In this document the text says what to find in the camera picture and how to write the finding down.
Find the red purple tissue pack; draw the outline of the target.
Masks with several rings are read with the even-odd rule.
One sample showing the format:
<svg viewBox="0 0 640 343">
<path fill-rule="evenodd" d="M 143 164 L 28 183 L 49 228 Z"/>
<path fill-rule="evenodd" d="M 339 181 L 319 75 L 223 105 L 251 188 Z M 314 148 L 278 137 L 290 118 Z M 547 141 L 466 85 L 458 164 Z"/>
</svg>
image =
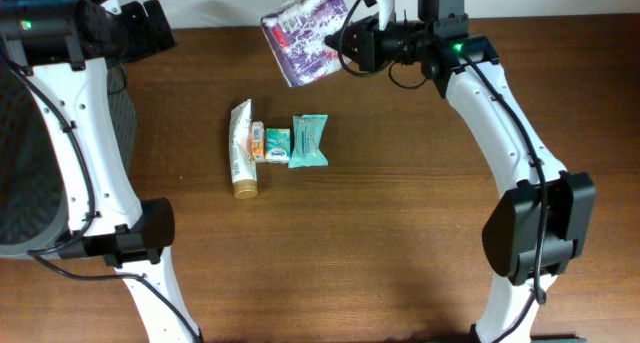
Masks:
<svg viewBox="0 0 640 343">
<path fill-rule="evenodd" d="M 304 86 L 341 69 L 325 37 L 340 30 L 344 0 L 293 0 L 261 18 L 260 26 L 288 86 Z"/>
</svg>

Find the green wet wipes pack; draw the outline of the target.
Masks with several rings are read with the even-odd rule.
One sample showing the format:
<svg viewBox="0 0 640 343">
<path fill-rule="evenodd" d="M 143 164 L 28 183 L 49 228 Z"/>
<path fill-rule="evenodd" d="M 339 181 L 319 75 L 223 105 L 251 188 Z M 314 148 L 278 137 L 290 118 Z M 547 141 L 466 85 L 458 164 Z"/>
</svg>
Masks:
<svg viewBox="0 0 640 343">
<path fill-rule="evenodd" d="M 294 148 L 288 163 L 290 169 L 324 167 L 328 160 L 320 150 L 328 116 L 324 114 L 293 117 Z"/>
</svg>

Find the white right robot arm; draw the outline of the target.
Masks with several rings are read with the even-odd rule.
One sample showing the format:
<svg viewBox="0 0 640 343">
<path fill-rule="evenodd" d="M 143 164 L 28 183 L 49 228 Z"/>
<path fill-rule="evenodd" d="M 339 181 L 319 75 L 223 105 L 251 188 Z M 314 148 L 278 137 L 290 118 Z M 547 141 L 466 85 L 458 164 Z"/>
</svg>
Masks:
<svg viewBox="0 0 640 343">
<path fill-rule="evenodd" d="M 495 180 L 499 201 L 482 231 L 492 269 L 488 301 L 471 342 L 528 342 L 551 285 L 584 249 L 596 197 L 539 138 L 512 94 L 499 55 L 472 35 L 464 0 L 418 0 L 416 21 L 398 21 L 395 0 L 357 0 L 378 13 L 347 17 L 328 35 L 345 71 L 370 77 L 419 64 L 462 117 Z"/>
</svg>

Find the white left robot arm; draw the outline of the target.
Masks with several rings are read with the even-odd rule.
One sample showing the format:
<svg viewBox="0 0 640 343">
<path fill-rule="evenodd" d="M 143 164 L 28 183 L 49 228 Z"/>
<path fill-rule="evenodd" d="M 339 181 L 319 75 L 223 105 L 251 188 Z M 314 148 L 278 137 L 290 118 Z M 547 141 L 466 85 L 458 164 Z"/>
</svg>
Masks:
<svg viewBox="0 0 640 343">
<path fill-rule="evenodd" d="M 152 342 L 199 342 L 174 273 L 175 218 L 129 181 L 127 64 L 176 44 L 157 0 L 1 0 L 1 255 L 99 257 Z"/>
</svg>

